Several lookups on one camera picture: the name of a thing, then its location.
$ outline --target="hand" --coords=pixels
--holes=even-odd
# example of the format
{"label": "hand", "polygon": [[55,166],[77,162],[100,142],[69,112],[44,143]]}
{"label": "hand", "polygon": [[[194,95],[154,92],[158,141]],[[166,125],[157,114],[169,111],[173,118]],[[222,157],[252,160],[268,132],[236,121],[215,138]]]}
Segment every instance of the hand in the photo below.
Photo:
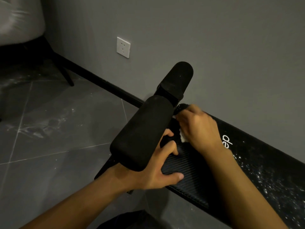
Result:
{"label": "hand", "polygon": [[191,104],[176,119],[191,145],[202,155],[224,149],[216,121],[197,105]]}
{"label": "hand", "polygon": [[[173,132],[166,129],[163,136],[165,135],[173,136]],[[171,153],[178,155],[177,145],[174,141],[170,141],[163,148],[160,148],[162,138],[160,139],[147,167],[143,171],[132,171],[120,163],[109,168],[109,170],[114,173],[115,177],[120,180],[122,185],[125,185],[126,191],[134,189],[146,190],[163,188],[168,185],[175,185],[183,179],[184,175],[182,173],[164,175],[161,172],[161,168],[166,158]]]}

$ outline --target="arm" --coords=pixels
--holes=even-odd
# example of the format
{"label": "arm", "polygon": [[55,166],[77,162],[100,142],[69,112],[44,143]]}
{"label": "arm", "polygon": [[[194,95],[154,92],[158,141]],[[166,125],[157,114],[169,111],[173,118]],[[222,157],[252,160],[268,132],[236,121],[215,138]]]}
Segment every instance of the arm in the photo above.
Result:
{"label": "arm", "polygon": [[248,179],[221,141],[217,123],[196,105],[176,119],[191,145],[210,167],[233,228],[287,229],[266,199]]}
{"label": "arm", "polygon": [[[167,129],[164,135],[173,136],[173,133]],[[86,228],[114,199],[124,192],[177,184],[184,177],[183,174],[163,175],[161,172],[161,167],[170,153],[178,154],[174,141],[169,142],[163,148],[160,148],[159,143],[147,167],[141,172],[134,172],[121,164],[109,168],[97,180],[22,228]]]}

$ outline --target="black machine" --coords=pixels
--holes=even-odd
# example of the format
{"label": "black machine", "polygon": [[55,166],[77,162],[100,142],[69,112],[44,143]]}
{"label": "black machine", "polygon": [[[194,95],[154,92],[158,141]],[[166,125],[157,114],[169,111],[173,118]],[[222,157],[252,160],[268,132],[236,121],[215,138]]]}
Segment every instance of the black machine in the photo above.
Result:
{"label": "black machine", "polygon": [[[178,103],[192,77],[193,68],[187,62],[179,62],[170,70],[155,94],[145,101],[113,140],[110,146],[112,156],[95,179],[118,162],[134,171],[145,169],[163,132],[169,128],[174,136],[165,136],[160,145],[174,140],[179,155],[170,155],[162,172],[181,172],[185,177],[177,185],[167,188],[230,225],[204,158],[189,143],[181,142],[180,126],[172,118],[188,106]],[[223,145],[231,149],[242,170],[286,225],[305,228],[305,164],[216,117],[212,118],[217,122]]]}

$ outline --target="outlet plate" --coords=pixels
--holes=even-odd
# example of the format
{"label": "outlet plate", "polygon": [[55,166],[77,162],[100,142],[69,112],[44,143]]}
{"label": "outlet plate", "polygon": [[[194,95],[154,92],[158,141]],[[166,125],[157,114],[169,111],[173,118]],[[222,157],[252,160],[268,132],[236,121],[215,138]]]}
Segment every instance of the outlet plate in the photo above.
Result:
{"label": "outlet plate", "polygon": [[125,41],[124,39],[117,37],[116,52],[129,59],[130,43]]}

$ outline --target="person's left hand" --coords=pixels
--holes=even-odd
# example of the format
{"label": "person's left hand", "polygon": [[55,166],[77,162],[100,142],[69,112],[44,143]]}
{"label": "person's left hand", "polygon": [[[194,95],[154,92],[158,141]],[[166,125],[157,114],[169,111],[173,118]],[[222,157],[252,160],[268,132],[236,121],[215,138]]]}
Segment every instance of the person's left hand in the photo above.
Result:
{"label": "person's left hand", "polygon": [[[166,129],[163,136],[173,136],[173,132]],[[126,187],[126,190],[134,189],[158,189],[168,185],[177,184],[184,178],[182,173],[173,173],[170,175],[164,175],[161,172],[161,168],[166,158],[173,153],[178,155],[177,145],[174,141],[168,142],[163,148],[160,148],[161,137],[156,150],[154,151],[147,167],[141,171],[136,172],[127,169],[120,163],[113,166],[111,171],[114,173],[122,184]]]}

